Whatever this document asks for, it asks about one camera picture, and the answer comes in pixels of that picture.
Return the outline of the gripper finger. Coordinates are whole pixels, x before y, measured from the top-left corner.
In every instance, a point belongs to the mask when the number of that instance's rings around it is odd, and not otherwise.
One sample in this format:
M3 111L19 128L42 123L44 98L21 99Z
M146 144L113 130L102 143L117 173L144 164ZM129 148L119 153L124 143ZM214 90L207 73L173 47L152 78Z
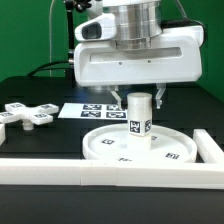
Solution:
M119 95L119 87L118 86L112 86L110 88L110 93L115 98L115 100L117 102L117 106L120 109L127 109L128 108L127 97Z
M156 108L159 109L162 105L162 97L166 91L166 84L159 83L156 85L156 87L157 87L157 93L155 96L155 102L156 102Z

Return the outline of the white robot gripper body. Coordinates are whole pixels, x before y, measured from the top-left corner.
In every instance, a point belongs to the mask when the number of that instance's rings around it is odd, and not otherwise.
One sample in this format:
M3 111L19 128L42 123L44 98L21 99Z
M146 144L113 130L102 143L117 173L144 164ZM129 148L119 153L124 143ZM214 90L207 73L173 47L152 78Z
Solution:
M202 74L203 28L165 29L142 50L118 50L112 41L84 42L74 52L81 86L119 86L196 81Z

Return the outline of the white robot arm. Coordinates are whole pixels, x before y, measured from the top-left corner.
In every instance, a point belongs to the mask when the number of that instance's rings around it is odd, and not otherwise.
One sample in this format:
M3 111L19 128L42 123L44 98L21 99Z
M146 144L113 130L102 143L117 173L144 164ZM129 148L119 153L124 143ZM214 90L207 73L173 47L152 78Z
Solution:
M202 74L205 28L187 18L161 20L161 0L100 0L90 19L75 28L75 79L81 86L154 84L157 106L168 83Z

